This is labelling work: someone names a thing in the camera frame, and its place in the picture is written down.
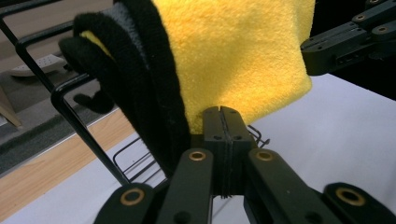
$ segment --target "white table surface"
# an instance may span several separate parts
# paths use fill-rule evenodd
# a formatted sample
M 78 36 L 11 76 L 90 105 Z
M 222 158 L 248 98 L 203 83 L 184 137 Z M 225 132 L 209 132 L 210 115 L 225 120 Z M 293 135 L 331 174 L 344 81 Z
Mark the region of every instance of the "white table surface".
M 331 75 L 312 80 L 305 97 L 253 124 L 271 139 L 266 147 L 311 188 L 322 191 L 327 184 L 346 182 L 396 213 L 396 102 Z M 131 139 L 134 135 L 109 154 Z M 149 183 L 162 178 L 156 175 Z M 92 223 L 119 186 L 95 160 L 3 223 Z M 213 223 L 248 223 L 242 201 L 216 199 Z

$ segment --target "metal wire rack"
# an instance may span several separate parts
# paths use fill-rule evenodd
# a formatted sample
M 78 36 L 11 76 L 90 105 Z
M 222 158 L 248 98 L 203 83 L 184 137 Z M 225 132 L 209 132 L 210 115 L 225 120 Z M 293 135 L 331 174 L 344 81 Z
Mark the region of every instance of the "metal wire rack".
M 265 145 L 268 145 L 270 143 L 270 139 L 263 140 L 262 133 L 253 126 L 248 125 L 247 130 L 250 133 L 250 135 L 253 137 L 258 147 L 264 147 Z M 154 171 L 152 171 L 152 173 L 147 177 L 146 181 L 148 181 L 150 178 L 154 177 L 155 175 L 158 175 L 162 171 L 161 168 L 158 166 L 157 162 L 152 157 L 152 155 L 149 153 L 149 151 L 147 151 L 139 159 L 135 160 L 132 164 L 129 164 L 126 167 L 121 167 L 120 165 L 121 162 L 119 160 L 119 157 L 122 157 L 122 155 L 126 153 L 128 150 L 134 149 L 134 144 L 138 143 L 139 141 L 141 141 L 141 138 L 136 137 L 136 139 L 134 139 L 132 142 L 128 143 L 120 150 L 118 150 L 113 155 L 112 158 L 115 166 L 125 176 L 133 174 L 131 177 L 128 177 L 131 183 L 136 181 L 136 179 L 139 176 L 141 176 L 143 173 L 147 172 L 150 169 L 154 169 Z

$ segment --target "brass ring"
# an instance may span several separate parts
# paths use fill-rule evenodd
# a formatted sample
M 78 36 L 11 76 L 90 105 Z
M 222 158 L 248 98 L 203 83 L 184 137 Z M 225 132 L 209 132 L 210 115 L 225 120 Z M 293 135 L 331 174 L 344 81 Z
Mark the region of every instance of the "brass ring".
M 192 161 L 203 161 L 206 158 L 206 154 L 202 151 L 193 151 L 190 153 L 189 158 Z
M 130 193 L 137 193 L 139 196 L 136 199 L 129 200 L 129 199 L 127 199 L 127 196 Z M 144 197 L 145 197 L 145 191 L 138 189 L 138 188 L 134 188 L 134 189 L 128 189 L 127 191 L 123 192 L 123 194 L 121 195 L 120 201 L 123 205 L 132 206 L 132 205 L 142 202 Z
M 356 18 L 356 20 L 358 20 L 358 21 L 362 21 L 362 20 L 364 20 L 364 19 L 366 18 L 366 16 L 364 16 L 364 15 L 358 15 L 358 16 L 356 16 L 355 18 Z
M 271 161 L 274 159 L 274 156 L 266 151 L 259 151 L 256 153 L 256 158 L 261 161 Z
M 381 27 L 378 27 L 377 30 L 378 30 L 378 32 L 386 32 L 388 30 L 388 28 L 386 26 L 381 26 Z
M 338 188 L 335 194 L 341 201 L 349 203 L 350 205 L 362 206 L 366 203 L 364 197 L 353 189 Z

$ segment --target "yellow towel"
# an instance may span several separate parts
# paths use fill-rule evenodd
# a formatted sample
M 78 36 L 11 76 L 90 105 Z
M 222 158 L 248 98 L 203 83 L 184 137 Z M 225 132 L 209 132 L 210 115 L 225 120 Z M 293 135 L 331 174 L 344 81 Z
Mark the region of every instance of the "yellow towel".
M 311 88 L 300 45 L 314 0 L 154 0 L 169 35 L 191 133 L 225 105 L 249 124 Z

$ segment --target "black wire rack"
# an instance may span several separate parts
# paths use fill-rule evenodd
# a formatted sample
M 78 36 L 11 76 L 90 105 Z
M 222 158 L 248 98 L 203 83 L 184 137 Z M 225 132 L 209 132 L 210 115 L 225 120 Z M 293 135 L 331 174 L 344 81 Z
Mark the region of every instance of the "black wire rack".
M 270 139 L 262 139 L 262 133 L 254 128 L 252 125 L 247 126 L 247 130 L 250 133 L 250 135 L 253 137 L 255 143 L 257 144 L 258 147 L 264 147 L 270 143 Z M 134 170 L 134 175 L 132 177 L 128 177 L 129 181 L 132 183 L 134 182 L 139 176 L 141 176 L 143 173 L 145 173 L 148 169 L 151 169 L 153 166 L 157 164 L 157 162 L 153 159 L 151 154 L 147 151 L 146 154 L 144 154 L 142 157 L 140 157 L 138 160 L 134 161 L 132 164 L 127 165 L 126 167 L 121 167 L 121 162 L 119 161 L 119 157 L 123 157 L 124 153 L 126 153 L 128 150 L 133 150 L 134 145 L 141 141 L 140 137 L 136 137 L 136 139 L 132 140 L 130 143 L 126 144 L 124 147 L 119 149 L 114 155 L 113 155 L 113 163 L 119 169 L 120 172 L 122 172 L 125 176 L 128 176 L 127 174 Z M 161 171 L 161 169 L 158 166 L 158 170 L 151 174 L 148 178 L 152 178 L 156 174 L 158 174 Z
M 52 83 L 47 78 L 47 76 L 44 74 L 42 69 L 37 65 L 35 60 L 27 51 L 27 48 L 35 43 L 71 31 L 73 29 L 73 22 L 67 21 L 65 23 L 50 27 L 48 29 L 33 33 L 31 35 L 17 38 L 4 21 L 4 18 L 7 16 L 20 13 L 35 7 L 42 7 L 44 5 L 59 1 L 60 0 L 35 0 L 35 1 L 27 1 L 9 7 L 2 7 L 0 8 L 0 29 L 6 35 L 8 40 L 15 46 L 15 50 L 17 51 L 21 59 L 26 63 L 26 65 L 32 70 L 32 72 L 37 76 L 37 78 L 43 83 L 45 88 L 50 92 L 50 99 L 53 106 L 73 127 L 73 129 L 81 137 L 84 143 L 96 155 L 96 157 L 107 168 L 107 170 L 114 175 L 114 177 L 120 182 L 120 184 L 121 185 L 129 184 L 135 181 L 148 169 L 152 168 L 155 165 L 158 165 L 156 164 L 156 161 L 152 158 L 150 153 L 147 152 L 147 154 L 145 154 L 142 158 L 133 162 L 133 164 L 128 165 L 126 168 L 120 167 L 118 157 L 121 156 L 126 151 L 127 148 L 131 148 L 133 144 L 140 141 L 141 140 L 140 137 L 137 137 L 131 143 L 127 144 L 125 147 L 117 151 L 111 160 L 107 156 L 106 152 L 102 149 L 102 147 L 94 139 L 92 134 L 89 132 L 87 125 L 80 119 L 80 117 L 73 109 L 73 107 L 64 99 L 67 93 L 94 80 L 94 77 L 90 76 L 89 74 L 77 74 L 75 77 L 72 77 L 66 80 L 65 82 L 55 86 L 54 83 Z M 253 138 L 256 141 L 256 144 L 259 147 L 263 147 L 269 144 L 269 139 L 262 140 L 262 134 L 257 129 L 255 129 L 251 125 L 248 125 L 247 127 L 248 127 L 248 131 L 253 136 Z M 150 162 L 145 167 L 143 168 L 139 167 L 139 164 L 148 160 L 150 160 Z M 136 172 L 132 177 L 127 177 L 127 173 L 131 172 L 132 170 L 135 171 L 138 169 L 140 170 Z M 152 176 L 150 176 L 149 178 L 152 178 L 160 171 L 161 171 L 160 169 L 158 171 L 155 171 L 152 174 Z

